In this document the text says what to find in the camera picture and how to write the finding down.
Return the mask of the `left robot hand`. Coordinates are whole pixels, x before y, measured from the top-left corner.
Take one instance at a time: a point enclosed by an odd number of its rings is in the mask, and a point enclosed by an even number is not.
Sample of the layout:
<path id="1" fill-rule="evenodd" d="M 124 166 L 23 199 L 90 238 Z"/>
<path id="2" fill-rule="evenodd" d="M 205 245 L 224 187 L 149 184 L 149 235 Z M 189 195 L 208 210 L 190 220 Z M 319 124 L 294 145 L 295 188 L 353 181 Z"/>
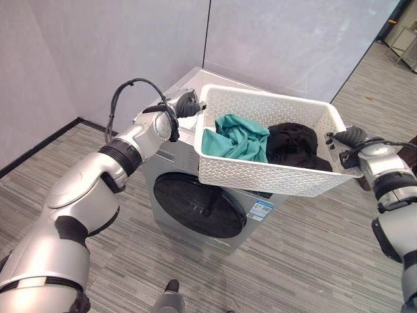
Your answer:
<path id="1" fill-rule="evenodd" d="M 188 91 L 178 98 L 175 111 L 178 118 L 185 118 L 192 117 L 206 108 L 206 103 L 200 102 L 194 91 Z"/>

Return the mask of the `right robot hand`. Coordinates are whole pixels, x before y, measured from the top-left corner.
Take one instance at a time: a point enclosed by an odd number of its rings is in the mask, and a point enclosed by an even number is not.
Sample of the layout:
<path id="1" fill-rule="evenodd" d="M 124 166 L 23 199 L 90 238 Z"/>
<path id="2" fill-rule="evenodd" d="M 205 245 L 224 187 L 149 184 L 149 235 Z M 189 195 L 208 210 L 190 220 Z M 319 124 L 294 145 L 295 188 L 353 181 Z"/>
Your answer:
<path id="1" fill-rule="evenodd" d="M 359 151 L 363 148 L 363 142 L 367 140 L 368 133 L 357 126 L 350 126 L 346 130 L 333 133 L 329 132 L 325 141 L 329 149 L 340 151 Z"/>

